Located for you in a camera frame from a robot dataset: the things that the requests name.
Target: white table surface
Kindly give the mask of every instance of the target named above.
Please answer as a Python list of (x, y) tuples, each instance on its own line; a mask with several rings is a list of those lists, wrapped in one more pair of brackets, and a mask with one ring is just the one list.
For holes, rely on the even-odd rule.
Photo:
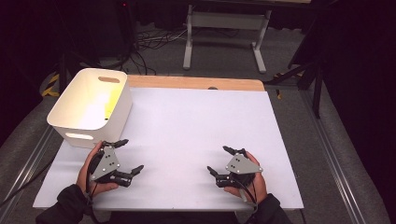
[[(290, 160), (266, 91), (131, 88), (133, 105), (116, 149), (122, 172), (145, 165), (129, 188), (94, 198), (100, 210), (241, 211), (251, 206), (216, 186), (207, 171), (228, 174), (232, 155), (222, 146), (252, 153), (268, 192), (284, 209), (303, 208)], [(48, 208), (76, 183), (89, 150), (63, 142), (33, 207)]]

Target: white storage bin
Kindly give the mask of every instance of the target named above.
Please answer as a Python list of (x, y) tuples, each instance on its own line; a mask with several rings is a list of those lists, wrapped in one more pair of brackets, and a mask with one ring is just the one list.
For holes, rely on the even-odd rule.
[(132, 106), (125, 73), (79, 71), (49, 112), (47, 122), (72, 146), (93, 148), (100, 140), (120, 140)]

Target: table leg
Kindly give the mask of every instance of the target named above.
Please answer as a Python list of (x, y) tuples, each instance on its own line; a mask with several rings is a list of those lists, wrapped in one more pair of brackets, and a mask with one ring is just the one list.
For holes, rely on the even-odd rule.
[(189, 13), (187, 15), (187, 43), (186, 51), (184, 52), (183, 69), (189, 70), (191, 67), (191, 54), (192, 54), (192, 5), (189, 5)]
[(267, 30), (268, 22), (271, 17), (271, 12), (272, 12), (271, 10), (267, 10), (265, 12), (265, 16), (262, 17), (262, 26), (260, 28), (259, 38), (257, 42), (251, 43), (260, 73), (265, 73), (267, 71), (264, 65), (264, 61), (262, 60), (262, 53), (260, 52), (260, 47), (262, 46), (262, 39), (264, 38), (265, 31)]

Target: metal bar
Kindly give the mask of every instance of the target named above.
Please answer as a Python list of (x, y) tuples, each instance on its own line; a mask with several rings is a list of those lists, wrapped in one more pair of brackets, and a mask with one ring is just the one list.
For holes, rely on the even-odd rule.
[[(30, 178), (33, 176), (38, 163), (40, 162), (47, 148), (49, 147), (50, 140), (53, 134), (54, 134), (54, 129), (51, 126), (48, 126), (46, 131), (44, 131), (43, 135), (38, 141), (37, 145), (35, 146), (35, 149), (33, 150), (31, 156), (29, 157), (29, 159), (21, 169), (16, 181), (14, 182), (14, 185), (9, 190), (6, 198), (10, 194), (18, 190), (25, 183), (27, 183), (30, 180)], [(7, 204), (5, 204), (3, 208), (0, 209), (0, 223), (6, 223), (8, 216), (11, 214), (19, 198), (21, 197), (22, 193), (23, 190), (21, 190), (21, 192), (19, 192), (13, 199), (11, 199)]]
[(329, 137), (324, 130), (323, 124), (320, 119), (316, 118), (316, 115), (312, 110), (312, 100), (308, 91), (300, 91), (300, 95), (303, 98), (306, 110), (308, 111), (314, 123), (315, 129), (322, 144), (324, 157), (332, 171), (332, 176), (334, 177), (338, 190), (340, 191), (340, 194), (344, 200), (346, 210), (349, 213), (352, 223), (365, 224), (366, 221), (364, 220), (361, 210), (359, 209), (359, 206), (355, 200), (355, 196), (353, 195), (352, 189), (349, 186), (346, 176), (344, 175), (343, 169), (338, 162), (337, 157), (335, 156), (334, 150), (330, 143)]

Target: floor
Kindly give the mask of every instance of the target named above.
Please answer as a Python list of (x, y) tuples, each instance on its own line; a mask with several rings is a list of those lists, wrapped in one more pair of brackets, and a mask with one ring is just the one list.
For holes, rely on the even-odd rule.
[[(152, 29), (140, 27), (139, 31)], [(142, 47), (139, 53), (144, 62), (134, 54), (134, 62), (130, 60), (118, 69), (127, 74), (145, 73), (145, 69), (138, 65), (145, 63), (158, 76), (269, 80), (276, 73), (288, 70), (287, 65), (304, 38), (298, 30), (268, 29), (262, 45), (267, 73), (262, 75), (257, 70), (250, 48), (250, 42), (257, 35), (255, 32), (194, 31), (191, 69), (188, 71), (182, 69), (185, 47), (185, 34), (182, 32), (168, 36), (172, 41), (159, 49)], [(157, 32), (141, 33), (140, 36), (148, 38), (146, 34), (153, 37)], [(104, 59), (103, 63), (113, 61)], [(154, 71), (148, 70), (148, 73), (154, 74)], [(310, 108), (312, 90), (298, 91), (293, 85), (296, 79), (293, 77), (281, 85), (265, 88), (269, 92), (303, 198), (306, 223), (390, 223), (382, 199), (361, 165), (326, 89), (322, 92), (320, 119), (315, 119)], [(276, 90), (280, 90), (280, 95), (276, 94)], [(6, 198), (11, 188), (18, 188), (24, 176), (29, 179), (56, 154), (63, 139), (48, 128), (46, 122), (46, 116), (56, 100), (56, 97), (44, 97), (43, 102), (21, 122), (0, 148), (2, 198)], [(31, 160), (37, 160), (36, 165), (25, 165)], [(0, 223), (34, 222), (40, 211), (34, 209), (32, 204), (43, 178), (45, 174), (40, 175), (12, 203), (1, 208)], [(304, 223), (301, 211), (287, 211), (287, 214), (293, 223)], [(237, 215), (241, 221), (248, 216), (244, 213)], [(108, 213), (98, 212), (98, 216), (106, 219)], [(84, 217), (81, 223), (91, 221)]]

